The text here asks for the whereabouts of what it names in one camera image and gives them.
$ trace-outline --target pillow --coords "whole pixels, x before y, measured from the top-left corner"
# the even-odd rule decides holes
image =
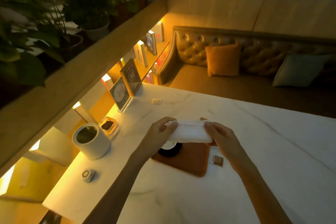
[[[329,55],[291,54],[277,72],[273,86],[308,87],[323,69]]]
[[[206,46],[205,53],[208,63],[208,76],[238,75],[240,44],[222,46]]]

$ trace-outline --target white marble table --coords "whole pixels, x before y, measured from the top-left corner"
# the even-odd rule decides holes
[[[152,105],[153,98],[162,99]],[[89,161],[79,153],[43,205],[82,223],[111,186],[152,122],[205,117],[232,128],[293,223],[336,221],[336,120],[144,84],[124,113],[111,150]],[[221,155],[212,147],[211,154]],[[81,181],[85,168],[98,175]],[[198,178],[152,159],[141,169],[118,223],[259,223],[228,161]]]

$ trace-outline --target brown tray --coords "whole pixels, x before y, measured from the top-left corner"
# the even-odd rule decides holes
[[[152,159],[202,177],[207,172],[209,150],[210,147],[204,143],[183,143],[174,157],[164,157],[157,152]]]

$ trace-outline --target sofa armrest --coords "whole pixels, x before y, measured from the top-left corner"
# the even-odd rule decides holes
[[[178,65],[178,63],[179,55],[176,48],[176,32],[174,32],[168,55],[157,72],[158,85],[163,85],[167,82],[170,73],[173,71],[174,67]]]

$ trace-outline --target folded white cloth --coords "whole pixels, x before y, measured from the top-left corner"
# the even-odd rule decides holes
[[[178,120],[178,127],[168,141],[177,143],[211,143],[212,138],[205,131],[204,123],[208,120]]]

